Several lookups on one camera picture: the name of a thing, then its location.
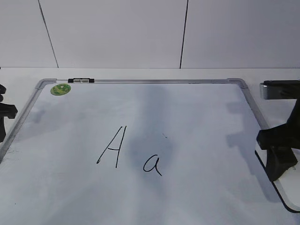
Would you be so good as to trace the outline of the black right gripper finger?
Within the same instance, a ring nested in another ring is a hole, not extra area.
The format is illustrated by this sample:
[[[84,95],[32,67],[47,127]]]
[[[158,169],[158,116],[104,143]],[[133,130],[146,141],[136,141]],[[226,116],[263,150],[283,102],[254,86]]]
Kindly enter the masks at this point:
[[[283,173],[297,164],[292,148],[271,146],[267,150],[266,173],[270,181],[278,180]]]

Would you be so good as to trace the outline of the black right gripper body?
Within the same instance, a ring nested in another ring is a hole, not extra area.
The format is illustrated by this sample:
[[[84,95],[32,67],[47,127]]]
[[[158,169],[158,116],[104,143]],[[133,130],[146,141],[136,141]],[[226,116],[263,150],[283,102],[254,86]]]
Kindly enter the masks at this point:
[[[262,150],[271,146],[300,149],[300,100],[296,100],[285,124],[260,130],[256,140]]]

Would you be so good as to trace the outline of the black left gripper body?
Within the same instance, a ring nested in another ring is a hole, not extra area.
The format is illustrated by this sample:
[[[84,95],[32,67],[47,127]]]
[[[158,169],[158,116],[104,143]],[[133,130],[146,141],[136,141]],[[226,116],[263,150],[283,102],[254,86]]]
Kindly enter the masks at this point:
[[[15,105],[2,103],[3,95],[6,93],[6,88],[0,85],[0,141],[3,142],[6,137],[6,130],[4,125],[4,118],[14,119],[18,110]]]

